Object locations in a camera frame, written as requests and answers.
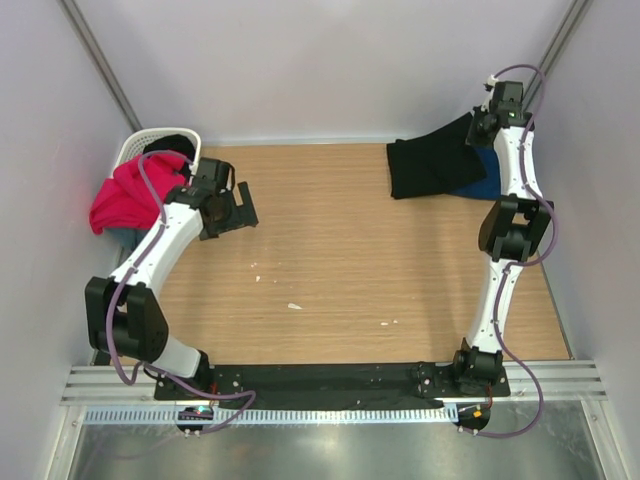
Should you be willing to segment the black t-shirt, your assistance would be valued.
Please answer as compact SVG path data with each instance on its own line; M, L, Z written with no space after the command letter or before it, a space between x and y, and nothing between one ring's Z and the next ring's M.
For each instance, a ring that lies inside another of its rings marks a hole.
M391 197L449 194L483 181L487 173L481 158L466 144L471 120L466 113L426 135L387 144Z

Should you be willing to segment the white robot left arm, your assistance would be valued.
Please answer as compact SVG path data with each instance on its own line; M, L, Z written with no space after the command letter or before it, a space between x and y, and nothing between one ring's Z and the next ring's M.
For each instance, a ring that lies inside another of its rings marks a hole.
M245 182L235 179L232 164L201 158L185 186L166 196L142 177L159 215L142 242L109 277L92 278L85 287L90 345L112 359L120 379L135 383L120 362L128 357L177 384L188 398L211 395L208 356L173 337L158 295L185 249L196 239L214 239L259 220Z

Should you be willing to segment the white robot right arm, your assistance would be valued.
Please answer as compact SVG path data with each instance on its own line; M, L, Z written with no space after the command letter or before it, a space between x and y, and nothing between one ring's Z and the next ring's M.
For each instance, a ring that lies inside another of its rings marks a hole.
M487 256L485 283L450 372L453 388L465 396L485 394L504 381L501 342L511 299L552 221L552 204L536 178L533 114L523 106L524 87L492 77L486 89L486 100L473 110L467 143L496 153L501 194L479 230L478 247Z

